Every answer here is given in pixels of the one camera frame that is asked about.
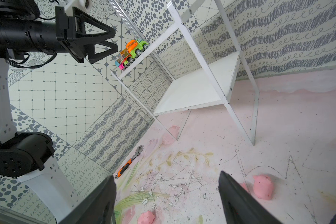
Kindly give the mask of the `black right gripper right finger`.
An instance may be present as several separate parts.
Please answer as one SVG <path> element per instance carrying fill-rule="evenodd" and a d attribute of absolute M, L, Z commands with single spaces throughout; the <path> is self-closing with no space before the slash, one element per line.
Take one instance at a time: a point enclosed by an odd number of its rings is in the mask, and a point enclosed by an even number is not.
<path fill-rule="evenodd" d="M 228 224 L 279 224 L 280 221 L 258 203 L 228 173 L 221 171 L 218 180 L 225 219 Z"/>

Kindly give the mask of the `green orange toy mixer truck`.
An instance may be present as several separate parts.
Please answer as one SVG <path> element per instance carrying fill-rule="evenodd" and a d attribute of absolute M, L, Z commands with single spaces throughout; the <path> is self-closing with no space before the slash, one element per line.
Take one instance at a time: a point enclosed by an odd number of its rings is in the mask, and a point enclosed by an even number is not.
<path fill-rule="evenodd" d="M 142 39 L 131 40 L 127 45 L 126 49 L 131 55 L 131 58 L 136 59 L 142 52 L 148 48 L 148 43 Z"/>

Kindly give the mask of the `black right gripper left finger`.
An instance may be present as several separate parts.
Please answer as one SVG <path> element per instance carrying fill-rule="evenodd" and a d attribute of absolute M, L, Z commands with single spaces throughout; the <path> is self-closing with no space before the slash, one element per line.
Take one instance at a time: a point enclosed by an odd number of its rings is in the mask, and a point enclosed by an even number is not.
<path fill-rule="evenodd" d="M 114 224 L 117 187 L 111 175 L 92 191 L 61 224 Z"/>

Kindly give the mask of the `pink teal toy truck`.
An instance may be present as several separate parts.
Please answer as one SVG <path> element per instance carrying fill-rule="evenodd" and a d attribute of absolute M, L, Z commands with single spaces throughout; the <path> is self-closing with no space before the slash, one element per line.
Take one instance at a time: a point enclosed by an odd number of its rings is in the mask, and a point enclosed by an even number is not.
<path fill-rule="evenodd" d="M 124 63 L 120 63 L 118 61 L 115 61 L 115 65 L 121 69 L 122 71 L 125 71 L 126 70 L 126 67 L 124 66 Z"/>

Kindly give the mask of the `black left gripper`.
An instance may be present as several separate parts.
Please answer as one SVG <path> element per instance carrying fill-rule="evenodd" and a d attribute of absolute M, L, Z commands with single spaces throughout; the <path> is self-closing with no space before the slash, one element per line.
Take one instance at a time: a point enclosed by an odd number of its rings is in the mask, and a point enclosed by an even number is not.
<path fill-rule="evenodd" d="M 24 55 L 31 52 L 47 55 L 67 53 L 83 63 L 86 53 L 88 61 L 94 64 L 118 52 L 117 44 L 106 41 L 115 37 L 114 28 L 77 7 L 73 7 L 72 12 L 73 19 L 57 19 L 55 22 L 0 19 L 0 58 L 24 60 Z M 87 34 L 86 24 L 101 33 Z M 95 45 L 108 49 L 96 53 Z"/>

